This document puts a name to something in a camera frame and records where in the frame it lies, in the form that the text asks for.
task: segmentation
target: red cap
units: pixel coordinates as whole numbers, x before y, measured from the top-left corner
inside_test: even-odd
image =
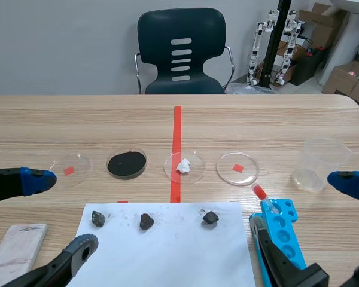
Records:
[[[259,184],[253,184],[251,188],[260,200],[264,200],[267,197],[267,194]]]

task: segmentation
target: black pole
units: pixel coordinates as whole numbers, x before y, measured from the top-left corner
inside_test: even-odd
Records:
[[[288,10],[290,9],[291,0],[279,0],[278,3],[278,21],[270,36],[269,45],[267,46],[266,57],[263,61],[263,68],[261,78],[258,86],[269,88],[271,71],[273,69],[276,52],[278,51],[279,43],[281,42],[283,29],[285,28]]]

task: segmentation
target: metal chair leg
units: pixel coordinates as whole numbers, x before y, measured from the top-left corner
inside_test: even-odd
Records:
[[[138,63],[137,63],[137,57],[138,56],[141,56],[141,54],[140,53],[135,54],[134,61],[135,61],[135,64],[136,64],[136,71],[137,71],[138,91],[139,91],[139,94],[142,94],[142,92],[141,92],[141,82],[139,80]]]
[[[227,49],[227,51],[229,52],[230,62],[232,63],[232,74],[230,75],[230,78],[229,78],[229,80],[227,81],[226,85],[222,86],[222,88],[223,88],[224,91],[226,90],[227,85],[228,85],[228,84],[230,83],[230,81],[232,80],[232,78],[233,78],[233,76],[234,76],[234,70],[235,70],[232,51],[231,51],[231,49],[230,49],[229,46],[225,46],[225,49]]]

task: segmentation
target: blue test tube rack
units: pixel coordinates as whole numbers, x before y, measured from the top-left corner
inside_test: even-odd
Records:
[[[253,216],[262,217],[266,222],[267,231],[274,244],[297,268],[304,270],[307,266],[293,228],[293,223],[298,220],[294,203],[291,199],[270,199],[270,201],[279,210],[279,214],[271,212],[271,210],[261,202],[262,213],[254,213],[250,218]],[[272,287],[256,240],[255,247],[257,249],[263,284],[265,287]]]

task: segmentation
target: chair backrest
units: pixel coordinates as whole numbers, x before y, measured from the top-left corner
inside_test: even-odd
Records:
[[[225,41],[225,19],[212,8],[151,11],[138,20],[141,60],[157,66],[157,80],[195,74],[206,76],[203,64],[223,54]],[[182,67],[190,69],[172,71]]]

